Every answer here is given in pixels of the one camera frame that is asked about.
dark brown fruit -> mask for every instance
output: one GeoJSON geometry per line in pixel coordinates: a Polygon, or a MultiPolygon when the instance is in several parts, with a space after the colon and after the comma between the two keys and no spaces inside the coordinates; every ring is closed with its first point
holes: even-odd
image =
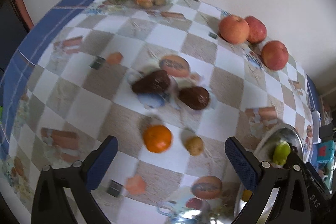
{"type": "Polygon", "coordinates": [[[132,91],[139,93],[163,93],[168,89],[170,79],[165,70],[157,70],[132,85],[132,91]]]}
{"type": "Polygon", "coordinates": [[[210,100],[209,92],[201,86],[183,88],[178,94],[178,98],[187,106],[194,110],[201,110],[207,107],[210,100]]]}

green fruit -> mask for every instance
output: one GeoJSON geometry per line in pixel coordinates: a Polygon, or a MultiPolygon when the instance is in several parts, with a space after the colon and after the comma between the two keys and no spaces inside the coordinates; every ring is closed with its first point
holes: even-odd
{"type": "Polygon", "coordinates": [[[277,165],[284,165],[290,152],[291,147],[288,142],[281,141],[274,150],[273,162],[277,165]]]}

orange fruit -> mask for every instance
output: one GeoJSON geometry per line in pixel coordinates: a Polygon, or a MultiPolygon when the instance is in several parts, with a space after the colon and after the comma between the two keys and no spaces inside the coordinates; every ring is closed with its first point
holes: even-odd
{"type": "Polygon", "coordinates": [[[143,133],[143,142],[149,152],[162,153],[166,151],[172,140],[172,134],[165,126],[151,126],[143,133]]]}

screw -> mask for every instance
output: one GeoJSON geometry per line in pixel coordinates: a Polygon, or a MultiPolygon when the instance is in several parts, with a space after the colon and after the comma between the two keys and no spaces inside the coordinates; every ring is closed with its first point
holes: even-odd
{"type": "Polygon", "coordinates": [[[297,164],[294,164],[294,165],[293,165],[293,169],[294,169],[295,171],[300,171],[300,170],[301,170],[300,166],[298,166],[297,164]]]}
{"type": "Polygon", "coordinates": [[[45,165],[45,166],[43,166],[43,171],[44,172],[47,172],[47,171],[49,171],[49,169],[50,169],[50,165],[45,165]]]}
{"type": "Polygon", "coordinates": [[[270,165],[269,162],[267,162],[267,161],[263,161],[263,162],[261,163],[261,166],[264,167],[264,168],[270,168],[270,167],[271,167],[271,165],[270,165]]]}
{"type": "Polygon", "coordinates": [[[82,166],[82,162],[80,160],[76,160],[73,164],[72,164],[73,167],[75,168],[78,168],[80,166],[82,166]]]}

silver metal bowl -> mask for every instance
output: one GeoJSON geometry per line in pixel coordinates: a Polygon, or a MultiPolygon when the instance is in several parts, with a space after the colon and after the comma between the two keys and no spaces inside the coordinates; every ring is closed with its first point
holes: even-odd
{"type": "MultiPolygon", "coordinates": [[[[294,127],[288,124],[285,124],[285,123],[279,124],[273,127],[270,131],[268,131],[265,134],[264,138],[258,144],[253,154],[256,156],[256,158],[260,162],[268,161],[273,167],[281,168],[281,166],[275,165],[274,163],[272,163],[274,150],[281,141],[286,141],[290,143],[292,146],[295,146],[298,150],[298,156],[303,160],[303,147],[302,147],[301,138],[294,127]]],[[[235,212],[234,212],[235,217],[240,213],[240,211],[246,205],[246,202],[242,201],[242,195],[243,195],[244,190],[245,188],[243,184],[241,184],[239,187],[237,198],[236,198],[235,212]]],[[[270,214],[270,211],[273,207],[275,199],[278,195],[278,190],[279,188],[274,188],[272,190],[272,193],[265,206],[265,209],[263,210],[257,222],[258,224],[263,224],[266,222],[267,217],[270,214]]]]}

